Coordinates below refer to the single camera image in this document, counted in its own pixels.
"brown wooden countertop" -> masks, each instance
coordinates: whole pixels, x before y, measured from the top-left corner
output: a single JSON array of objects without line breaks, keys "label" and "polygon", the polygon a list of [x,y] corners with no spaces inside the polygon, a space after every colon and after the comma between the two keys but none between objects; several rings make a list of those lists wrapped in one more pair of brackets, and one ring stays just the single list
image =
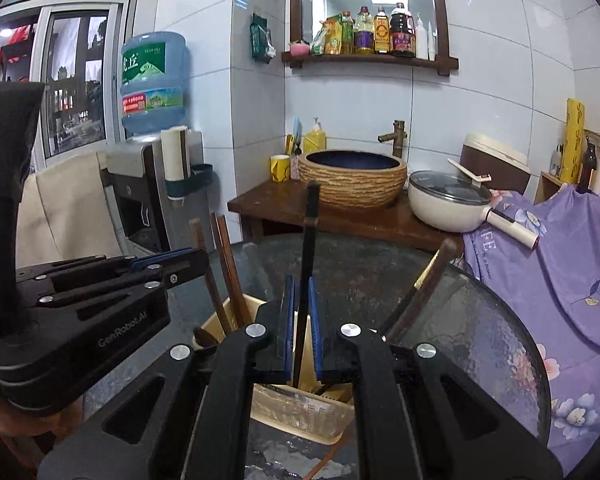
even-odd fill
[{"label": "brown wooden countertop", "polygon": [[[227,207],[241,217],[301,226],[305,200],[302,183],[289,180],[279,184],[269,180],[234,198]],[[396,203],[388,208],[341,209],[321,203],[318,228],[331,233],[387,240],[429,252],[435,252],[445,237],[451,237],[458,245],[457,256],[464,251],[462,235],[439,231],[415,217],[406,192],[400,193]]]}]

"bronze faucet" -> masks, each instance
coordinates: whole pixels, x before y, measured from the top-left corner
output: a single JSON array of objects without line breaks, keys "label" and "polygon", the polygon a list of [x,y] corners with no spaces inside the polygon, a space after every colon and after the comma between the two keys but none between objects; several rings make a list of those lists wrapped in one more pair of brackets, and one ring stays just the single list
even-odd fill
[{"label": "bronze faucet", "polygon": [[404,121],[394,121],[394,132],[392,134],[378,136],[378,142],[392,140],[394,142],[392,155],[402,158],[402,147],[404,146],[404,139],[406,137],[407,134],[404,131]]}]

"floral tablecloth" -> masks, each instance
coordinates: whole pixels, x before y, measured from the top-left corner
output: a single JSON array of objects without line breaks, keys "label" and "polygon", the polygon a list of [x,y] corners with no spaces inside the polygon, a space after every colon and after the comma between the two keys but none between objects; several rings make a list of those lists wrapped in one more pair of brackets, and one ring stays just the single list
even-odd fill
[{"label": "floral tablecloth", "polygon": [[[600,435],[600,197],[563,186],[534,206],[495,191],[492,206],[540,235],[538,248],[484,224],[464,236],[465,259],[538,344],[552,398],[548,445],[566,474]],[[520,386],[533,385],[522,351],[509,365]]]}]

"yellow mug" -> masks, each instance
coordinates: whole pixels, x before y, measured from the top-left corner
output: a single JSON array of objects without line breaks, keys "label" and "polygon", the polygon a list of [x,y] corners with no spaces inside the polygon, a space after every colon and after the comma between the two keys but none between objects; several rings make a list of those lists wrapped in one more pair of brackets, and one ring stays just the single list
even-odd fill
[{"label": "yellow mug", "polygon": [[291,158],[288,155],[271,157],[271,179],[273,182],[286,182],[291,178]]}]

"silver screw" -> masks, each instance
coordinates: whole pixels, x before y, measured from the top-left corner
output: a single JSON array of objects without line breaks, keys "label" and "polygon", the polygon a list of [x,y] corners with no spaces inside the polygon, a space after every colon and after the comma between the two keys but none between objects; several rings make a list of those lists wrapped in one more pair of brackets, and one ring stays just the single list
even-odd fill
[{"label": "silver screw", "polygon": [[251,337],[260,337],[261,335],[265,335],[266,332],[267,329],[264,327],[264,325],[261,325],[260,323],[250,324],[246,328],[247,335]]},{"label": "silver screw", "polygon": [[345,323],[343,326],[340,327],[340,331],[343,335],[347,337],[355,337],[357,335],[360,335],[360,333],[362,332],[362,330],[360,330],[360,327],[355,323]]},{"label": "silver screw", "polygon": [[176,345],[169,352],[169,355],[173,359],[176,359],[176,361],[182,361],[183,359],[189,357],[190,354],[191,350],[187,345]]},{"label": "silver screw", "polygon": [[436,347],[429,343],[421,343],[416,347],[416,354],[423,359],[431,359],[436,354]]}]

